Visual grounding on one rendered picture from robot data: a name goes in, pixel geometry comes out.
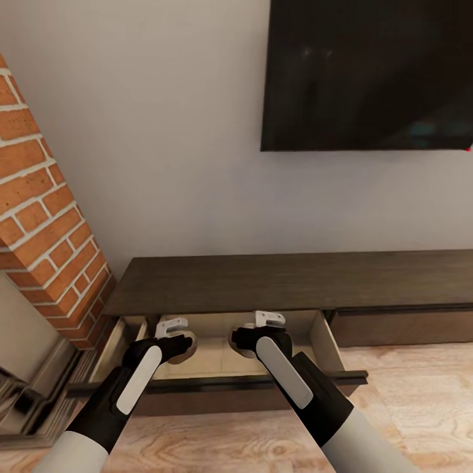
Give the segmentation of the pillar candle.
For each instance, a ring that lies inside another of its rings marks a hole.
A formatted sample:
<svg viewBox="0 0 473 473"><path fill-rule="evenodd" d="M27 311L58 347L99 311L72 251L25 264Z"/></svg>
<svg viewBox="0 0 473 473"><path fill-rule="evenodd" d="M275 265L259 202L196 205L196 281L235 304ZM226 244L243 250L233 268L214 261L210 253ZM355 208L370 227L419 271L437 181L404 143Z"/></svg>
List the pillar candle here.
<svg viewBox="0 0 473 473"><path fill-rule="evenodd" d="M233 334L233 331L238 330L238 328L253 328L253 324L254 323L248 323L248 322L236 323L231 327L229 331L229 335L228 335L228 342L231 348L237 353L241 354L241 356L244 356L245 358L250 358L250 359L257 357L256 353L248 349L238 349L237 343L232 341L232 334Z"/></svg>
<svg viewBox="0 0 473 473"><path fill-rule="evenodd" d="M190 357L192 357L195 354L195 351L198 347L198 342L197 342L197 338L196 338L195 334L192 333L192 332L189 332L188 330L178 330L178 331L171 332L171 333L169 333L169 337L179 336L180 334L184 334L185 337L191 337L192 338L192 346L187 348L187 351L186 351L185 354L176 355L175 357L171 357L168 360L168 363L170 363L171 365L179 365L180 363L186 361L186 359L189 359Z"/></svg>

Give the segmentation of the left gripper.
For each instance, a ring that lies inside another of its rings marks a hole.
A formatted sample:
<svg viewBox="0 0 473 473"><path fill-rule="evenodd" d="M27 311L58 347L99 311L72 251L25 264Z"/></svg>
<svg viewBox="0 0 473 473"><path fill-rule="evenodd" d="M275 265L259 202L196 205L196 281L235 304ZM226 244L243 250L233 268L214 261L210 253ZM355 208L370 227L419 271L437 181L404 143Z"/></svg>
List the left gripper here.
<svg viewBox="0 0 473 473"><path fill-rule="evenodd" d="M161 338L160 340L168 347L168 356L166 357L166 360L169 360L171 357L175 357L176 355L185 354L187 348L192 346L192 338L185 337L184 334L170 338Z"/></svg>

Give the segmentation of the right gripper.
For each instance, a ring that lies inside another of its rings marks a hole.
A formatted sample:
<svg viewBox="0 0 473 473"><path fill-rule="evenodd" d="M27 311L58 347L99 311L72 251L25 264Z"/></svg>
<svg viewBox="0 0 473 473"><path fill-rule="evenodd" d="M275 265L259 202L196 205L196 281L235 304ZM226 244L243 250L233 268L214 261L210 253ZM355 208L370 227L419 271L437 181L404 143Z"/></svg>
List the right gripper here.
<svg viewBox="0 0 473 473"><path fill-rule="evenodd" d="M261 330L261 328L238 328L233 331L232 341L236 342L238 349L248 349L255 351L252 347L252 339L254 334Z"/></svg>

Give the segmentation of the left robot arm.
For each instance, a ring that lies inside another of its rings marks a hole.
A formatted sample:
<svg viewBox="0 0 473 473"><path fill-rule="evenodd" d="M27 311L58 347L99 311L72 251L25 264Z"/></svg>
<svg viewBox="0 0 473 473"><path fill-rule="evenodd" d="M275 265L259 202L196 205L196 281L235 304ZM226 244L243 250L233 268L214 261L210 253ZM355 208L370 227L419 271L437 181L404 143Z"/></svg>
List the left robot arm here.
<svg viewBox="0 0 473 473"><path fill-rule="evenodd" d="M32 473L100 473L158 366L192 346L184 334L169 337L187 326L184 317L168 320L157 324L155 338L131 342L123 366L114 367Z"/></svg>

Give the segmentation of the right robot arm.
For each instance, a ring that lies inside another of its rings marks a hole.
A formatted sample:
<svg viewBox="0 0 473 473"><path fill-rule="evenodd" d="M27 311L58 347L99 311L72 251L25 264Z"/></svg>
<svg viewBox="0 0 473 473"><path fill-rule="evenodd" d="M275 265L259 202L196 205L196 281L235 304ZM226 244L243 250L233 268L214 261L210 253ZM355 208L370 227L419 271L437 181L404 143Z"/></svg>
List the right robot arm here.
<svg viewBox="0 0 473 473"><path fill-rule="evenodd" d="M256 311L254 321L232 341L256 353L336 473L421 473L303 351L292 356L280 313Z"/></svg>

